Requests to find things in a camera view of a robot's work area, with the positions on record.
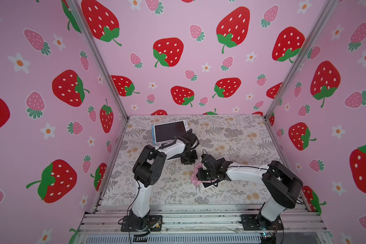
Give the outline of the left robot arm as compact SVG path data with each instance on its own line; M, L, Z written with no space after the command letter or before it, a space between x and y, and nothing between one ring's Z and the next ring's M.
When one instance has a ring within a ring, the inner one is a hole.
M161 147L146 145L134 167L134 179L139 185L133 207L128 214L130 224L136 229L148 225L150 213L150 195L153 185L159 180L166 161L180 159L184 165L192 165L198 159L196 147L199 139L190 129L186 134Z

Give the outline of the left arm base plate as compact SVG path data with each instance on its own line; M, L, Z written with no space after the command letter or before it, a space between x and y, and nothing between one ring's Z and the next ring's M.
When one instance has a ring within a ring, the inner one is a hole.
M159 232L162 228L162 215L150 215L138 218L136 215L124 216L121 225L121 232Z

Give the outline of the pink fluffy cloth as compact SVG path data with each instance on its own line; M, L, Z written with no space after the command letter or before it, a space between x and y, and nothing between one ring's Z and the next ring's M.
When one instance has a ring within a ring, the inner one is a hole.
M199 169L203 168L203 165L201 163L197 163L194 166L194 170L190 176L191 182L195 187L200 186L201 181L198 180L197 173L199 172Z

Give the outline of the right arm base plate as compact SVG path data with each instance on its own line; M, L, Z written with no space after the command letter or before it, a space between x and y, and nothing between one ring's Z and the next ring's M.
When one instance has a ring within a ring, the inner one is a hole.
M262 215L241 215L241 224L245 231L276 231L284 230L280 216L269 221Z

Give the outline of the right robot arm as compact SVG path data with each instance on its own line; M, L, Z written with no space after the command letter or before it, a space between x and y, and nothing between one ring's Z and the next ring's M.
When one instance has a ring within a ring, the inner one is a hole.
M303 181L279 161L268 165L249 166L202 155L196 179L201 183L218 184L222 181L246 181L266 186L271 197L261 207L258 220L274 222L286 209L295 208L303 188Z

